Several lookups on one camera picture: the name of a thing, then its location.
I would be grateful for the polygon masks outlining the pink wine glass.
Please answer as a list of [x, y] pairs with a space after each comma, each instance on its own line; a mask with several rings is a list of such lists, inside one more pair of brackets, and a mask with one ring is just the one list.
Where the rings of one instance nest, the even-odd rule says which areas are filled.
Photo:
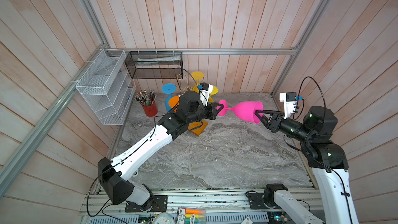
[[260, 119], [255, 115], [255, 111], [263, 110], [263, 104], [261, 102], [245, 101], [234, 107], [228, 107], [226, 100], [220, 100], [219, 104], [223, 105], [223, 109], [218, 114], [219, 116], [224, 116], [227, 111], [232, 111], [236, 117], [243, 121], [255, 124], [260, 123]]

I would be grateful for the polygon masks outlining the light yellow wine glass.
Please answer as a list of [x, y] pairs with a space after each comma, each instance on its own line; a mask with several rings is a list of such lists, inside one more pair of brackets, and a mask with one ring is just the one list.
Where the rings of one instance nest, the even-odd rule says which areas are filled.
[[218, 93], [218, 88], [216, 87], [216, 86], [213, 86], [213, 88], [212, 88], [212, 92], [210, 93], [210, 95], [209, 95], [209, 99], [208, 99], [208, 101], [209, 102], [213, 102], [213, 99], [212, 99], [212, 95], [215, 95], [215, 94], [217, 94]]

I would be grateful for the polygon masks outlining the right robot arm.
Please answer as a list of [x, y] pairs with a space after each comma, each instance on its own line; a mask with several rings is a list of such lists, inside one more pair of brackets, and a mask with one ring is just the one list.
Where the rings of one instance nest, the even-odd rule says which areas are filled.
[[282, 132], [300, 142], [321, 193], [328, 224], [357, 224], [349, 187], [348, 161], [342, 147], [331, 141], [338, 119], [322, 106], [312, 106], [302, 122], [277, 111], [256, 110], [255, 115], [271, 132]]

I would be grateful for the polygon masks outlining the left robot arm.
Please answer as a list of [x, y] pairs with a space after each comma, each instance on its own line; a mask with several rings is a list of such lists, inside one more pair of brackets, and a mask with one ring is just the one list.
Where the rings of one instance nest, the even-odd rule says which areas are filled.
[[120, 155], [98, 162], [98, 181], [113, 205], [124, 201], [146, 206], [152, 196], [148, 187], [134, 185], [130, 178], [159, 149], [188, 131], [189, 124], [204, 119], [214, 120], [223, 104], [207, 102], [203, 93], [188, 91], [140, 141]]

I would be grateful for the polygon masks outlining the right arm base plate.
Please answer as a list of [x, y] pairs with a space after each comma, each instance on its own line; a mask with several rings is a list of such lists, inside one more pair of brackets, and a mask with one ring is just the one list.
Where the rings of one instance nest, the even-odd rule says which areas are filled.
[[258, 193], [257, 191], [250, 190], [245, 193], [249, 201], [251, 209], [284, 209], [292, 210], [294, 205], [293, 199], [285, 190], [271, 191], [265, 193]]

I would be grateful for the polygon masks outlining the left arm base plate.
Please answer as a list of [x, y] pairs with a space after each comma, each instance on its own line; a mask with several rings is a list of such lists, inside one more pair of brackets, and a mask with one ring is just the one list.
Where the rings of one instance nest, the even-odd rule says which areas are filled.
[[126, 213], [141, 213], [141, 212], [165, 212], [167, 210], [168, 196], [155, 195], [148, 199], [148, 201], [140, 206], [133, 202], [127, 202], [125, 207]]

